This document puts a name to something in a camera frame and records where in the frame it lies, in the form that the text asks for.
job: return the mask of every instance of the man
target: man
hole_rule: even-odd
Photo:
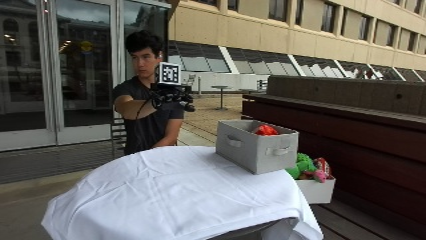
[[[132,56],[136,76],[115,87],[114,99],[115,109],[124,118],[124,154],[130,155],[156,147],[176,145],[184,109],[179,104],[164,104],[162,109],[152,105],[150,89],[156,81],[156,67],[163,60],[160,37],[147,30],[135,32],[127,37],[126,48]]]

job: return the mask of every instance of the outdoor table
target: outdoor table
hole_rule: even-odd
[[[95,169],[50,201],[43,226],[54,240],[202,240],[273,221],[265,240],[323,239],[285,170],[254,175],[215,147],[168,146]]]
[[[222,106],[216,108],[216,110],[227,110],[228,108],[224,108],[224,89],[231,89],[230,86],[212,86],[212,88],[222,90]]]

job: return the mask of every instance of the building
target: building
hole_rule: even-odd
[[[426,80],[425,0],[0,0],[0,151],[111,138],[126,36],[150,29],[195,91],[273,75]]]

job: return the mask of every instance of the black t-shirt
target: black t-shirt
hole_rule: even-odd
[[[115,87],[112,94],[114,99],[123,95],[132,96],[135,100],[148,100],[151,97],[150,88],[139,81],[138,77],[120,83]],[[184,119],[184,110],[158,110],[146,118],[138,120],[124,119],[127,132],[126,155],[152,148],[164,138],[170,119]]]

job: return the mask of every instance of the dark hair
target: dark hair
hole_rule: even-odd
[[[163,39],[148,30],[134,32],[126,39],[126,49],[135,53],[146,48],[151,48],[158,57],[163,50]]]

